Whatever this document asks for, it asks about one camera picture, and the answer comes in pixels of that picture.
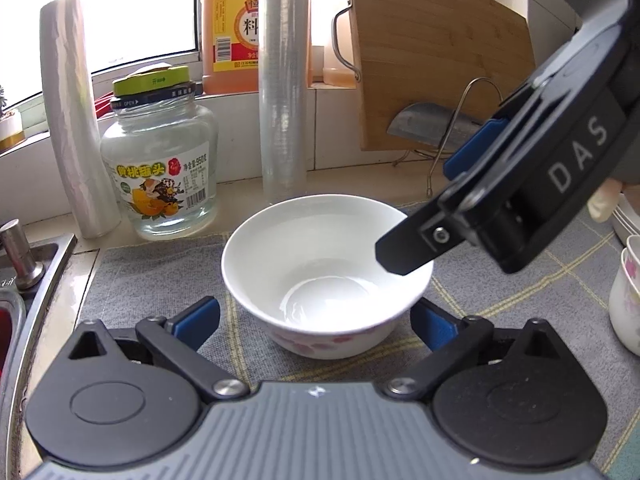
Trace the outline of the right hand white glove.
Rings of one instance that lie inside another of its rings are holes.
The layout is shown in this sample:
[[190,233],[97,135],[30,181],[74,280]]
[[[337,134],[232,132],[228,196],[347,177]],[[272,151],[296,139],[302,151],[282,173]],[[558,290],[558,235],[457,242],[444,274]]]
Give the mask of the right hand white glove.
[[606,179],[598,187],[587,202],[587,209],[593,221],[603,223],[612,216],[623,188],[623,183],[615,179]]

